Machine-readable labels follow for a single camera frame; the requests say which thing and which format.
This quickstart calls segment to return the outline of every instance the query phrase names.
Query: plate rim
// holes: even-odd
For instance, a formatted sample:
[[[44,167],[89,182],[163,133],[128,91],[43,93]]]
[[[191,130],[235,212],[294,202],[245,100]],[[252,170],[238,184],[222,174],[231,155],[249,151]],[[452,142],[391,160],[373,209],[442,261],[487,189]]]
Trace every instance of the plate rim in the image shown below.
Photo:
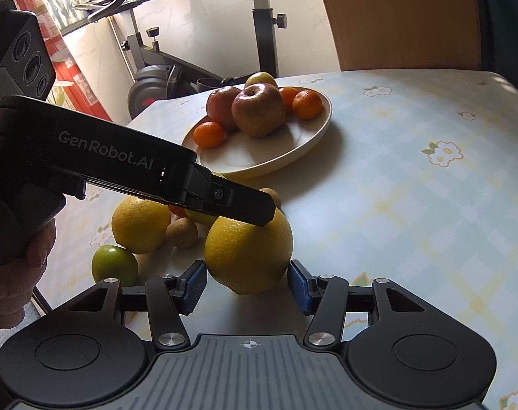
[[[261,168],[261,167],[263,167],[265,165],[272,164],[273,162],[276,162],[276,161],[282,159],[284,156],[287,156],[288,154],[294,153],[296,150],[302,148],[307,143],[309,143],[310,141],[314,140],[314,138],[317,137],[318,134],[324,133],[325,130],[329,127],[329,124],[331,124],[331,117],[333,116],[333,104],[331,103],[331,100],[329,99],[329,97],[327,97],[323,92],[315,90],[315,89],[312,89],[312,88],[305,88],[303,86],[290,86],[290,87],[296,88],[296,89],[300,89],[300,90],[303,90],[303,91],[304,90],[315,91],[318,94],[320,94],[323,98],[325,98],[325,100],[327,100],[329,112],[327,113],[327,118],[325,119],[325,122],[323,123],[321,128],[318,129],[318,131],[316,131],[316,133],[312,137],[310,137],[310,139],[308,139],[306,142],[302,143],[301,145],[297,146],[296,148],[293,148],[291,151],[287,151],[284,154],[281,154],[280,156],[275,157],[274,159],[268,160],[268,161],[263,162],[263,163],[258,163],[258,164],[254,165],[252,167],[247,167],[245,169],[239,169],[239,170],[236,170],[236,171],[230,171],[230,172],[222,173],[224,176],[237,176],[239,174],[243,174],[243,173],[251,172],[253,170],[257,170],[258,168]],[[207,113],[206,113],[206,115],[204,117],[202,117],[200,120],[198,120],[198,122],[196,122],[194,125],[191,126],[191,128],[183,136],[183,140],[181,140],[181,146],[183,146],[183,143],[185,142],[185,139],[187,138],[189,133],[192,130],[194,130],[194,128],[196,128],[199,124],[203,123],[204,119],[206,119],[206,117],[208,117]]]

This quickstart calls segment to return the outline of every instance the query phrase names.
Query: small orange fruit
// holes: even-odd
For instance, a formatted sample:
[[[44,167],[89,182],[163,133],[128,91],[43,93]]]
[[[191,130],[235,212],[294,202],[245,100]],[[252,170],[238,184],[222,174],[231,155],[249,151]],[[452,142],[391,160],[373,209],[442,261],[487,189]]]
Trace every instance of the small orange fruit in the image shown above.
[[[283,88],[280,88],[280,94],[282,94],[283,102],[285,104],[287,112],[291,112],[291,110],[293,109],[293,99],[298,93],[299,91],[295,88],[292,88],[291,86],[285,86]]]
[[[170,208],[170,211],[172,212],[172,214],[174,216],[188,217],[187,213],[185,212],[185,208],[181,208],[180,206],[172,205],[172,204],[169,204],[168,207]]]
[[[304,90],[295,96],[292,108],[297,117],[310,120],[322,111],[322,99],[316,91]]]
[[[217,122],[204,122],[194,129],[192,138],[201,148],[215,148],[224,140],[223,127]]]

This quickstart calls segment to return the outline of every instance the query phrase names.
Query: plate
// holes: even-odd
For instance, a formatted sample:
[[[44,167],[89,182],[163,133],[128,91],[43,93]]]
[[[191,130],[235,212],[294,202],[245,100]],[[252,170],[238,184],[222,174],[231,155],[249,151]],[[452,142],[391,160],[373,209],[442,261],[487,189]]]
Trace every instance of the plate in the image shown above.
[[[333,107],[324,94],[316,92],[322,98],[323,110],[312,120],[299,120],[290,114],[284,126],[266,137],[255,139],[238,131],[221,146],[202,149],[194,143],[192,135],[198,125],[208,121],[209,117],[205,116],[190,129],[181,145],[197,153],[197,163],[227,178],[250,179],[271,173],[304,156],[327,131]]]

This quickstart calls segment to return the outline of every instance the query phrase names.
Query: apple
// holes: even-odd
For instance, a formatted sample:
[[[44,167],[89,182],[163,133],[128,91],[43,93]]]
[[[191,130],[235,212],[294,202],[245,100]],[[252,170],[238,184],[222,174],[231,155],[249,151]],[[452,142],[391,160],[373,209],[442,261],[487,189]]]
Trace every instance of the apple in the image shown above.
[[[251,86],[256,83],[268,83],[272,86],[278,87],[276,80],[268,72],[256,72],[246,80],[245,87]]]
[[[271,84],[252,84],[232,102],[232,116],[236,125],[247,135],[265,137],[285,123],[282,94]]]
[[[236,131],[238,127],[232,117],[232,102],[240,93],[234,86],[225,86],[213,90],[206,102],[206,113],[214,121],[219,123],[227,132]]]

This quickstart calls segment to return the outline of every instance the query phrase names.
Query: gray ribbed plate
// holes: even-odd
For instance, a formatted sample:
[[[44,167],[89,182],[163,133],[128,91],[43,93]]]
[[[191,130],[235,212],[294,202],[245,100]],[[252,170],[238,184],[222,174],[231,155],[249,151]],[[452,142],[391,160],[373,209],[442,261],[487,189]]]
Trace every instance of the gray ribbed plate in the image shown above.
[[[30,410],[18,404],[14,410]],[[295,336],[201,336],[160,355],[126,395],[97,410],[388,410],[354,384],[337,356]]]

